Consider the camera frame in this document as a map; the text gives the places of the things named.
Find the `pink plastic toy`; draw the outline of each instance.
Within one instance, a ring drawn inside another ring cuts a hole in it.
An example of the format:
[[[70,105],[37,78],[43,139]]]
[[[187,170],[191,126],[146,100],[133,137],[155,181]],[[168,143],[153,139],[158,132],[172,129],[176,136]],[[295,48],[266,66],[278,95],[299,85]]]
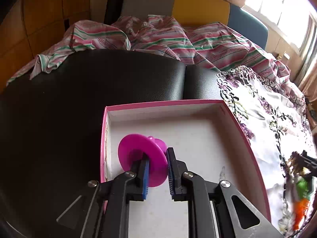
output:
[[[167,178],[167,146],[164,141],[152,136],[129,134],[119,143],[118,157],[124,171],[129,171],[132,162],[140,160],[143,153],[150,160],[149,187],[161,185]]]

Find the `silver screw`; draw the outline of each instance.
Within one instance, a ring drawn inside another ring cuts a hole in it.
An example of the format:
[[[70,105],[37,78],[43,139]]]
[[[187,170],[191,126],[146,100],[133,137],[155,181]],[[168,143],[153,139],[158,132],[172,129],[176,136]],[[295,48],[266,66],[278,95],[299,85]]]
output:
[[[222,180],[222,181],[220,182],[220,185],[221,185],[222,187],[224,187],[224,188],[229,188],[230,185],[231,185],[231,183],[230,183],[229,181],[227,181],[227,180]]]
[[[191,178],[193,176],[194,176],[194,174],[192,172],[183,172],[183,177],[185,177],[185,178]]]
[[[124,174],[125,174],[126,177],[129,177],[129,178],[132,178],[132,177],[135,176],[135,173],[132,172],[132,171],[127,171],[127,172],[125,172]]]
[[[92,180],[92,181],[89,181],[87,185],[88,185],[88,187],[90,187],[90,188],[94,188],[94,187],[97,186],[97,184],[98,184],[97,181]]]

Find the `wall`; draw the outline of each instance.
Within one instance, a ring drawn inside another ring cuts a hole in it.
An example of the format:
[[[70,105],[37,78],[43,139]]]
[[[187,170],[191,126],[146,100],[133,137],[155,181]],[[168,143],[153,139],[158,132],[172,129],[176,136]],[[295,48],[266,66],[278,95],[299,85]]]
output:
[[[37,54],[59,42],[64,21],[90,19],[90,0],[17,0],[0,25],[0,92]]]
[[[286,53],[289,55],[290,59],[287,60],[285,57],[281,60],[284,64],[288,66],[291,70],[290,81],[294,81],[298,71],[302,67],[303,59],[296,53],[294,49],[273,29],[269,26],[268,28],[268,38],[265,47],[265,51],[277,56],[277,54]]]

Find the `triangular cutout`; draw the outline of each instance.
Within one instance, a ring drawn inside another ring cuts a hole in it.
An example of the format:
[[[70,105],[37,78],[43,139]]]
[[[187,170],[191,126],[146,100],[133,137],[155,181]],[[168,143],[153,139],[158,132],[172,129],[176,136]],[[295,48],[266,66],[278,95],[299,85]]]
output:
[[[248,229],[260,223],[260,220],[257,218],[257,216],[253,214],[253,212],[241,201],[238,196],[233,195],[231,200],[236,209],[240,225],[243,229]]]

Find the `pink and green striped fabric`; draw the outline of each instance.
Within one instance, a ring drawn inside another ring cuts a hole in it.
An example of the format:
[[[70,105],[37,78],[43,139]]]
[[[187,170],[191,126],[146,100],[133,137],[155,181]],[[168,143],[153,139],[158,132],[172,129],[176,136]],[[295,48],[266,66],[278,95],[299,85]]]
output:
[[[283,95],[302,97],[289,81],[290,72],[283,63],[226,25],[216,22],[198,28],[183,28],[174,18],[158,15],[149,15],[146,20],[123,16],[111,26],[90,20],[78,21],[65,32],[59,43],[37,55],[8,83],[32,68],[30,79],[41,72],[50,73],[70,54],[89,49],[142,51],[216,71],[245,65],[275,82]]]

